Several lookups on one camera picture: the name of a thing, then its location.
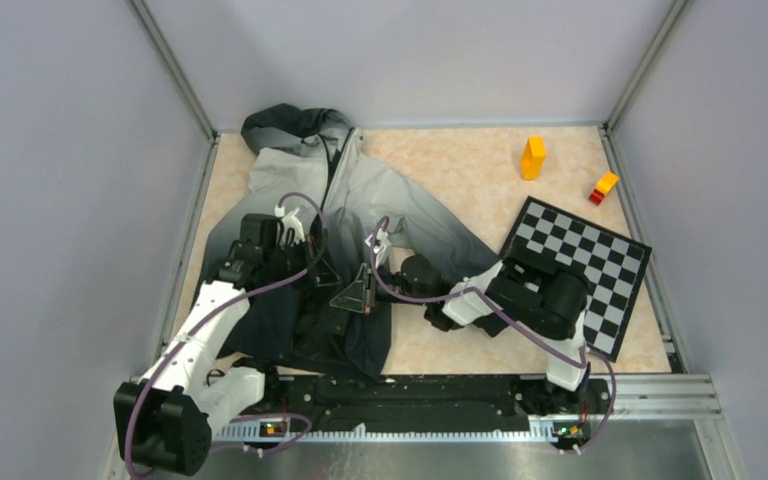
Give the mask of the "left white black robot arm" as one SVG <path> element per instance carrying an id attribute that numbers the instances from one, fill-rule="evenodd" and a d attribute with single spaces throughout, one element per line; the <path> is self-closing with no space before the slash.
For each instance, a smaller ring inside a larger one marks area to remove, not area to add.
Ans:
<path id="1" fill-rule="evenodd" d="M 191 476 L 216 434 L 246 408 L 268 413 L 280 386 L 258 367 L 236 366 L 214 383 L 208 373 L 250 309 L 290 296 L 318 260 L 299 209 L 247 214 L 228 249 L 208 265 L 192 309 L 158 360 L 113 398 L 121 458 L 130 474 Z"/>

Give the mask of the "grey black gradient hooded jacket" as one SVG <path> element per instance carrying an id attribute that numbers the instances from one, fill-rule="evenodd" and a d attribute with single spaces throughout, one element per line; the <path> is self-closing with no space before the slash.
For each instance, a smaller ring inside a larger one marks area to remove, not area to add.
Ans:
<path id="1" fill-rule="evenodd" d="M 335 109 L 278 104 L 249 115 L 241 135 L 255 155 L 243 198 L 208 236 L 205 267 L 225 256 L 247 214 L 278 203 L 301 207 L 306 225 L 324 225 L 323 265 L 352 280 L 368 256 L 366 237 L 382 217 L 396 247 L 424 256 L 454 283 L 488 270 L 496 254 L 440 201 L 384 162 L 367 156 L 363 134 Z M 307 208 L 316 201 L 320 212 Z M 279 365 L 353 378 L 376 378 L 392 342 L 389 305 L 370 314 L 335 309 L 334 288 L 296 282 L 254 297 L 224 341 L 222 356 L 245 354 Z"/>

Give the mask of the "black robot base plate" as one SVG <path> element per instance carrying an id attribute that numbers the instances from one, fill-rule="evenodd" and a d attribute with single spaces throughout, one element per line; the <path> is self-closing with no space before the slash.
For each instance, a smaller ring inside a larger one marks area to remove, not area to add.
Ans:
<path id="1" fill-rule="evenodd" d="M 609 387 L 591 379 L 575 392 L 540 375 L 396 375 L 373 382 L 301 375 L 271 379 L 245 414 L 296 413 L 316 432 L 482 433 L 525 431 L 540 417 L 605 413 Z"/>

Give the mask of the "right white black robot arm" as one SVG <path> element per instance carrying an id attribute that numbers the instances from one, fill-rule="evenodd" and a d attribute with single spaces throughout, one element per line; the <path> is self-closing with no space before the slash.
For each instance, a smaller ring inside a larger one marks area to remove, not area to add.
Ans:
<path id="1" fill-rule="evenodd" d="M 539 254 L 510 254 L 458 283 L 446 281 L 428 259 L 415 254 L 397 272 L 380 262 L 363 264 L 329 304 L 362 315 L 380 303 L 419 304 L 443 331 L 500 321 L 547 352 L 547 400 L 560 412 L 572 412 L 587 397 L 583 318 L 589 290 L 583 275 Z"/>

